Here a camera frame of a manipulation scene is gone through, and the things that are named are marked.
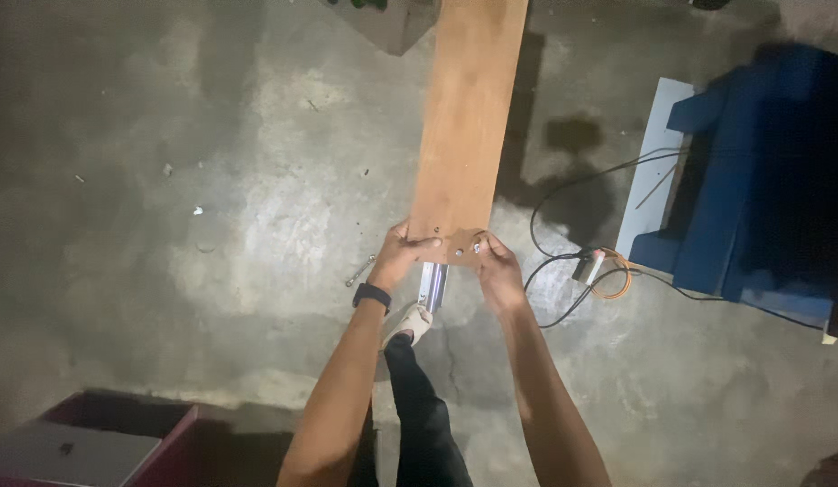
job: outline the blue machine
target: blue machine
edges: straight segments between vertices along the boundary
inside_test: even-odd
[[[838,303],[838,55],[765,47],[676,103],[668,128],[693,133],[692,152],[668,227],[636,237],[630,260],[683,289],[827,320]]]

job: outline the forearm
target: forearm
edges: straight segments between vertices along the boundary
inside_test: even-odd
[[[533,310],[525,301],[498,318],[539,484],[608,485],[602,457],[560,380]]]
[[[346,481],[370,404],[385,307],[364,299],[319,376],[278,485]]]

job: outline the black wristwatch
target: black wristwatch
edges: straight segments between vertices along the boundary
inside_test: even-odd
[[[359,289],[356,289],[356,294],[353,295],[353,307],[358,306],[359,302],[366,297],[380,301],[386,307],[386,315],[389,315],[389,305],[392,304],[392,296],[389,293],[368,282],[362,282]]]

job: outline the hand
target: hand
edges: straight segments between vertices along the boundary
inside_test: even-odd
[[[409,224],[410,220],[407,219],[389,229],[382,241],[382,249],[377,254],[377,263],[368,275],[370,285],[377,286],[389,294],[392,294],[411,264],[418,261],[426,249],[440,247],[443,243],[440,238],[408,242]]]
[[[515,254],[490,231],[479,234],[479,267],[476,268],[485,302],[500,317],[527,304],[521,267]]]

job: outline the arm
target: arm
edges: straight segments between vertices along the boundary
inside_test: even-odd
[[[477,274],[503,328],[521,426],[539,484],[610,485],[585,422],[566,392],[521,287],[515,254],[490,233],[480,235]]]
[[[406,221],[389,230],[369,284],[392,294],[420,253],[441,243],[439,238],[407,242],[406,237]],[[308,398],[281,466],[279,487],[346,483],[368,413],[385,312],[375,300],[359,303]]]

